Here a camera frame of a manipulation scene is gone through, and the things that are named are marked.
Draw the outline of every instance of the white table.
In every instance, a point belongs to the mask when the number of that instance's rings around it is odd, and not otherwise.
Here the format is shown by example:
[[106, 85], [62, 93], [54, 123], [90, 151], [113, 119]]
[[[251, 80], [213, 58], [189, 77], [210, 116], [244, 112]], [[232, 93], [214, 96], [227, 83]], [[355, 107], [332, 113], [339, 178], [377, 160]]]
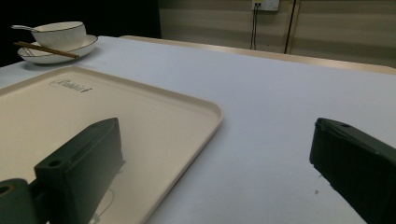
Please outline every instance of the white table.
[[99, 36], [78, 61], [0, 68], [0, 87], [71, 64], [224, 110], [148, 223], [364, 223], [309, 162], [315, 121], [343, 121], [396, 147], [390, 74]]

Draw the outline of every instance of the wall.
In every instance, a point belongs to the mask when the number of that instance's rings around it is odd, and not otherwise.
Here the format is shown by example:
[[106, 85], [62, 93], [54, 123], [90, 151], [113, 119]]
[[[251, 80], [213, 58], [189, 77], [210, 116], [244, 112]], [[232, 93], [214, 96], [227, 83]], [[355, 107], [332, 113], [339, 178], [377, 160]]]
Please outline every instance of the wall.
[[290, 53], [396, 68], [396, 1], [302, 0]]
[[[251, 0], [159, 3], [163, 39], [250, 47]], [[258, 15], [257, 50], [396, 67], [394, 24], [396, 0], [281, 0]]]
[[[163, 39], [250, 48], [251, 0], [160, 0], [159, 3]], [[259, 12], [258, 50], [284, 51], [288, 6], [289, 0], [281, 0], [278, 12]]]

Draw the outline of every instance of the cable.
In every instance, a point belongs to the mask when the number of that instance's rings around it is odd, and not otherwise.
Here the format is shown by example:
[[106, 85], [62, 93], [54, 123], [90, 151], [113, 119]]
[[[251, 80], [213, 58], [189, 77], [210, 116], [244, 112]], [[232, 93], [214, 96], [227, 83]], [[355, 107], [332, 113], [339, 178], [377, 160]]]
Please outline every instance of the cable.
[[257, 9], [256, 9], [256, 14], [255, 14], [255, 18], [254, 18], [254, 20], [256, 21], [256, 22], [254, 22], [254, 49], [256, 49], [256, 29], [257, 29], [257, 13], [259, 12], [259, 7], [260, 7], [260, 3], [259, 4], [257, 4]]
[[256, 49], [257, 12], [261, 3], [255, 3], [253, 8], [253, 27], [251, 28], [250, 49]]
[[93, 215], [90, 224], [99, 223], [100, 222], [100, 216], [111, 206], [111, 204], [113, 204], [114, 199], [116, 197], [116, 193], [114, 192], [113, 189], [108, 189], [108, 191], [110, 191], [110, 193], [111, 193], [111, 201], [110, 201], [110, 203], [107, 205], [107, 207], [100, 214], [95, 213]]
[[256, 3], [255, 5], [254, 5], [254, 8], [253, 8], [253, 26], [252, 26], [252, 28], [251, 28], [251, 37], [250, 37], [250, 49], [252, 49], [253, 48], [253, 39], [255, 39], [256, 37], [255, 37], [255, 34], [254, 34], [254, 27], [255, 27], [255, 25], [256, 25], [256, 17], [255, 17], [255, 15], [256, 15], [256, 11], [257, 11], [257, 8], [259, 7], [259, 5]]

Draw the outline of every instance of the spoon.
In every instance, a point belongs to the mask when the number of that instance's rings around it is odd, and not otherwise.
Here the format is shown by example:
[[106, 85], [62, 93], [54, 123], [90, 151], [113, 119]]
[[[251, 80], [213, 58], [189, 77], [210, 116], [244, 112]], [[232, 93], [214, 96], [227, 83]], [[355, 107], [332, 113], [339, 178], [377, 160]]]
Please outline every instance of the spoon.
[[29, 27], [29, 26], [24, 26], [24, 25], [11, 25], [12, 29], [20, 29], [20, 30], [28, 30], [28, 31], [33, 31], [33, 32], [40, 32], [35, 28]]

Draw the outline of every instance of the gripper screw hole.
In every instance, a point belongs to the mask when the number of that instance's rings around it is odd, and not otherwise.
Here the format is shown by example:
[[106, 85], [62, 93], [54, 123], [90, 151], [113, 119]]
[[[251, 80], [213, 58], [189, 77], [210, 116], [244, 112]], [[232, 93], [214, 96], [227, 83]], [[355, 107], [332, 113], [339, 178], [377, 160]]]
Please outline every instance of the gripper screw hole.
[[11, 188], [9, 186], [0, 186], [0, 195], [2, 195], [3, 193], [6, 193], [10, 189]]
[[50, 167], [55, 167], [55, 166], [59, 166], [60, 164], [61, 164], [60, 161], [52, 161], [52, 162], [49, 163], [49, 166]]

